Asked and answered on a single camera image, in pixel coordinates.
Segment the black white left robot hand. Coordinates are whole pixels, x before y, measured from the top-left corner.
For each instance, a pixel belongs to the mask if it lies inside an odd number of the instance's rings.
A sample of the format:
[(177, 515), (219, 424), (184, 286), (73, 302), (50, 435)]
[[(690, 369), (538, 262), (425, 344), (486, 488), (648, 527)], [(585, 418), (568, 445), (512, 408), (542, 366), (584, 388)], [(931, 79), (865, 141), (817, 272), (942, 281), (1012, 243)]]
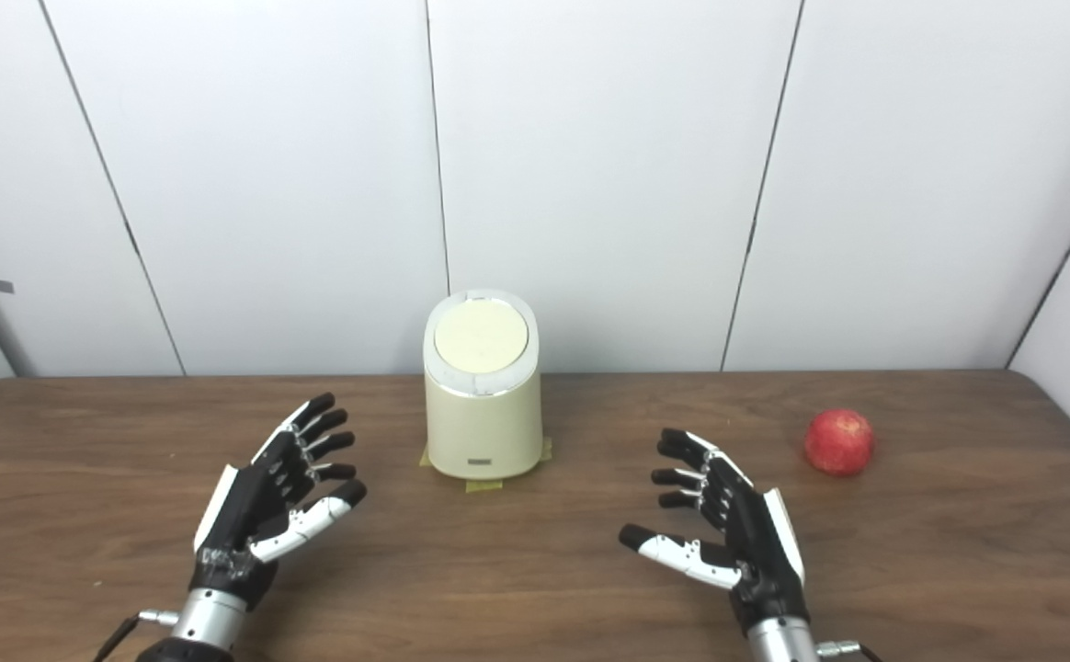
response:
[(354, 444), (347, 411), (318, 394), (270, 433), (253, 460), (225, 466), (196, 529), (192, 590), (233, 596), (253, 612), (279, 561), (360, 505), (356, 468), (324, 457)]

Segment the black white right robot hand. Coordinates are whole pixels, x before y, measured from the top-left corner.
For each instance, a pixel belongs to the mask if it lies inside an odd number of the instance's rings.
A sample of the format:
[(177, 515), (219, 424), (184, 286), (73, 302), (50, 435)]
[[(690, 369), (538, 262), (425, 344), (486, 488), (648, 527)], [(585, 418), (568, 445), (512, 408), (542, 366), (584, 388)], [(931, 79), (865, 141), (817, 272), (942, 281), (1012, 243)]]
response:
[(723, 540), (687, 540), (627, 524), (620, 529), (620, 543), (725, 590), (742, 633), (769, 620), (809, 622), (802, 556), (781, 491), (756, 490), (732, 457), (693, 432), (664, 428), (656, 449), (686, 465), (649, 474), (654, 484), (670, 489), (658, 496), (658, 506), (693, 508)]

